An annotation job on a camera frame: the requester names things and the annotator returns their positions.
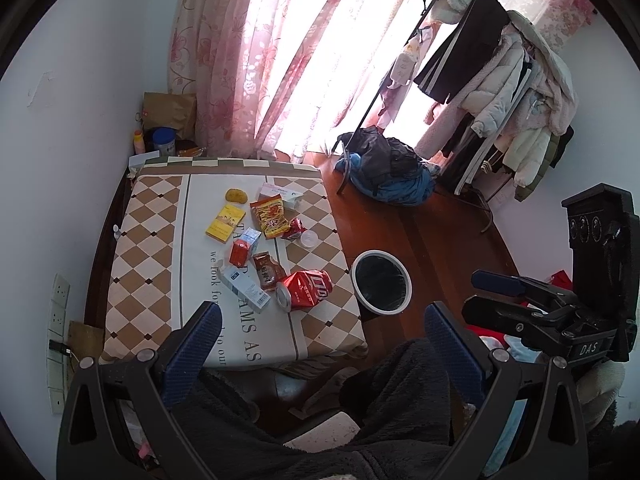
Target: blue canister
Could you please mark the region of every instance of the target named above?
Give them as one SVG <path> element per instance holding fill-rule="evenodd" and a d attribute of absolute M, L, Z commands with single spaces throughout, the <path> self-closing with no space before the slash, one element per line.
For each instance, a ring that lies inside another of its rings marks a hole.
<path fill-rule="evenodd" d="M 154 149 L 160 151 L 160 156 L 175 156 L 175 130 L 173 128 L 158 128 L 153 134 Z"/>

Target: crushed soda can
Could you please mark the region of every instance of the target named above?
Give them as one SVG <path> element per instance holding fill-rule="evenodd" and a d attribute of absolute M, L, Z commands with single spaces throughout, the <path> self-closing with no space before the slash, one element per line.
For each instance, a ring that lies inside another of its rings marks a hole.
<path fill-rule="evenodd" d="M 287 275 L 269 253 L 254 254 L 254 264 L 262 290 L 275 290 L 278 282 Z"/>
<path fill-rule="evenodd" d="M 334 290 L 325 270 L 298 270 L 276 285 L 276 299 L 286 311 L 311 308 Z"/>
<path fill-rule="evenodd" d="M 289 222 L 289 230 L 282 234 L 283 240 L 297 240 L 302 236 L 306 228 L 302 225 L 302 220 L 297 216 Z"/>

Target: snack bag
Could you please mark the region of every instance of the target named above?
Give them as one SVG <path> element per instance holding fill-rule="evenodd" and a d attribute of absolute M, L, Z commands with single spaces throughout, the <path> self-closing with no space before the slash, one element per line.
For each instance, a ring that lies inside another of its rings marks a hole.
<path fill-rule="evenodd" d="M 252 202 L 249 206 L 265 238 L 275 238 L 289 230 L 289 222 L 284 216 L 284 205 L 280 195 Z"/>
<path fill-rule="evenodd" d="M 269 253 L 256 254 L 254 264 L 258 271 L 262 290 L 275 290 L 278 282 L 287 275 L 282 266 L 274 261 Z"/>
<path fill-rule="evenodd" d="M 289 230 L 282 235 L 283 240 L 297 240 L 302 236 L 306 228 L 302 225 L 302 221 L 297 216 L 289 222 Z"/>

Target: plastic cup lid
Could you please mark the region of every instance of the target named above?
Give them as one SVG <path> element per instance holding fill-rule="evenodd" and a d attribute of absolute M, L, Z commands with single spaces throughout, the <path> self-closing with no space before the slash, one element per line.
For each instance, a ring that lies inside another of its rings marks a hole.
<path fill-rule="evenodd" d="M 314 248 L 316 245 L 318 245 L 319 241 L 320 238 L 318 237 L 318 234 L 316 234 L 316 232 L 312 231 L 311 229 L 307 229 L 300 236 L 300 243 L 307 249 Z"/>

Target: red can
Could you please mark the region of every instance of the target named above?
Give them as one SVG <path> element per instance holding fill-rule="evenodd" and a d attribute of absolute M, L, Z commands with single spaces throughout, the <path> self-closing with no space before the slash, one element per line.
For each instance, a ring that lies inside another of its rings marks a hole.
<path fill-rule="evenodd" d="M 311 308 L 324 300 L 334 284 L 325 270 L 299 270 L 276 286 L 278 304 L 287 312 Z"/>

